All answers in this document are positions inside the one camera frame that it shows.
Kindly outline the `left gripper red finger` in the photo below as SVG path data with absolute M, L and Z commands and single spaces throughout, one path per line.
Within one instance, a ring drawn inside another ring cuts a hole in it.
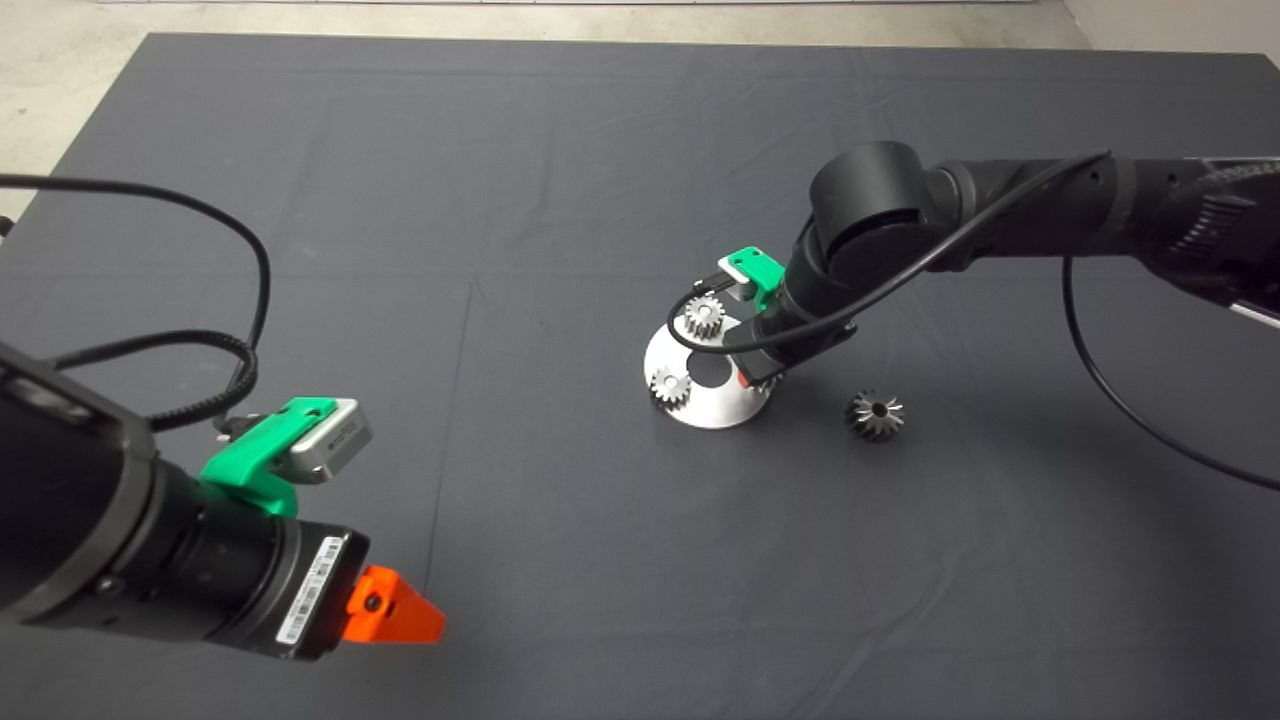
M 346 641 L 364 644 L 435 644 L 445 615 L 397 571 L 371 565 L 346 602 Z

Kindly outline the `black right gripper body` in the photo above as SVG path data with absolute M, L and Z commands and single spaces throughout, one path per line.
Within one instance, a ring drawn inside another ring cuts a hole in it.
M 764 348 L 754 348 L 742 354 L 732 354 L 735 366 L 742 368 L 755 380 L 774 380 L 788 369 L 808 363 L 820 354 L 847 342 L 858 332 L 855 320 L 849 319 L 837 325 L 804 340 L 795 340 Z M 767 331 L 756 316 L 724 332 L 726 346 L 748 345 L 764 338 Z

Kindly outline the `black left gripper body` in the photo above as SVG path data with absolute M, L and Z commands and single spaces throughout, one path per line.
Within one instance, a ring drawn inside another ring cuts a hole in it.
M 340 642 L 370 539 L 349 527 L 278 518 L 266 579 L 228 626 L 228 646 L 270 659 L 316 661 Z

